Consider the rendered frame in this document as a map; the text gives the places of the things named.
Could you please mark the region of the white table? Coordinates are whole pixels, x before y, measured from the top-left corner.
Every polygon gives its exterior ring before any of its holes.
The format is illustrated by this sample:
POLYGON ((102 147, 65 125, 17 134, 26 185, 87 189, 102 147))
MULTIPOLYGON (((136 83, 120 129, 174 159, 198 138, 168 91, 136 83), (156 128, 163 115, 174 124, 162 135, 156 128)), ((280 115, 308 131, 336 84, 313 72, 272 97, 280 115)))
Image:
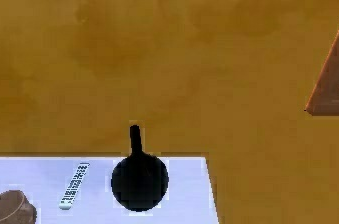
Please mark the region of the white table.
POLYGON ((89 164, 72 208, 59 202, 79 157, 0 157, 0 193, 25 193, 37 208, 36 224, 219 224, 206 160, 164 157, 169 187, 163 200, 146 212, 131 212, 113 197, 110 185, 118 157, 87 157, 89 164))

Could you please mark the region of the white remote control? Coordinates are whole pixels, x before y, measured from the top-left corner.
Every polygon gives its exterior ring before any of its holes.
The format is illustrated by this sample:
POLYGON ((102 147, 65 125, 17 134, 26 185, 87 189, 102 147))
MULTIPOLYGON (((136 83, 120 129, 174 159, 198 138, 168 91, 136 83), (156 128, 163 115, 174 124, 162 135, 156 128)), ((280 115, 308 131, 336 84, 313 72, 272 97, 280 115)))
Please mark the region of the white remote control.
POLYGON ((78 164, 60 200, 59 208, 61 210, 69 210, 72 207, 89 167, 90 167, 90 164, 87 162, 82 162, 78 164))

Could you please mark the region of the brown bowl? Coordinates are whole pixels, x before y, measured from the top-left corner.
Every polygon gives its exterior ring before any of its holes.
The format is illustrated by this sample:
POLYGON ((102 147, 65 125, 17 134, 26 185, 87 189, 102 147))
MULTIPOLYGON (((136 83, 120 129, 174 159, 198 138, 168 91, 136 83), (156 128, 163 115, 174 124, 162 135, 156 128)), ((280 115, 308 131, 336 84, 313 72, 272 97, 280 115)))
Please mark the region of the brown bowl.
POLYGON ((36 224, 36 208, 21 190, 0 193, 0 224, 36 224))

